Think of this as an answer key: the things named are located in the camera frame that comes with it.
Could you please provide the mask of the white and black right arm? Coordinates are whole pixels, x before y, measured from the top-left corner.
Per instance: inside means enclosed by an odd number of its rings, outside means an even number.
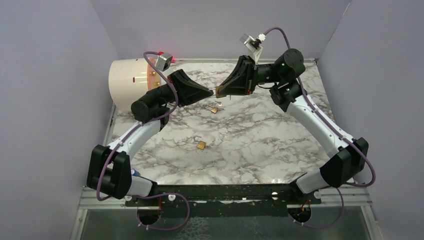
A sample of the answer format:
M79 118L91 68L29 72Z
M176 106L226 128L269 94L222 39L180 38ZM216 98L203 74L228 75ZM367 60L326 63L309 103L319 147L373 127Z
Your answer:
M251 57L242 55L232 73L216 87L217 97L245 96L259 85L272 83L269 92L274 104L302 124L323 147L329 160L290 184L288 196L296 204L318 189L338 188L361 172L369 148L364 138L354 138L343 131L313 103L297 80L305 70L304 57L294 48L272 64L256 64Z

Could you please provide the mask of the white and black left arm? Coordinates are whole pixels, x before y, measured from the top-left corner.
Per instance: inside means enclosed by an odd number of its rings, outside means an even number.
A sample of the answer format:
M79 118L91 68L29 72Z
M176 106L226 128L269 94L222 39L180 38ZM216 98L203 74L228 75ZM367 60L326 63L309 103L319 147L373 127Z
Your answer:
M185 107L211 97L214 92L176 70L165 78L165 85L147 91L134 101L130 110L136 122L122 136L107 146L98 144L91 152L86 185L96 191L96 198L122 199L138 196L144 205L157 200L156 182L131 173L131 159L142 146L168 123L173 108Z

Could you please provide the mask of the brass padlock long shackle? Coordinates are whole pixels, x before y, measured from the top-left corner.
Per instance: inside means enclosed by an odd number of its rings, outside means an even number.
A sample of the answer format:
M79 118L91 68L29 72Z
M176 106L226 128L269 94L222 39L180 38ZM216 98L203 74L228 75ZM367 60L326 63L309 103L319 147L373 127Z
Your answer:
M218 113L220 110L222 110L222 108L224 107L224 105L222 104L221 101L214 101L214 102L210 102L210 103L206 103L203 105L203 107L210 111L213 114Z

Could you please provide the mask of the brass padlock with key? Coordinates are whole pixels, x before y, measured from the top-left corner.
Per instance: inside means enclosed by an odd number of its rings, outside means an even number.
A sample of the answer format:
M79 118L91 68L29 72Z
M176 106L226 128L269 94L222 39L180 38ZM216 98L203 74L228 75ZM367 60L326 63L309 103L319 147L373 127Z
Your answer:
M230 96L230 94L228 93L228 88L226 86L220 85L215 88L215 97L217 99L225 98L227 96Z

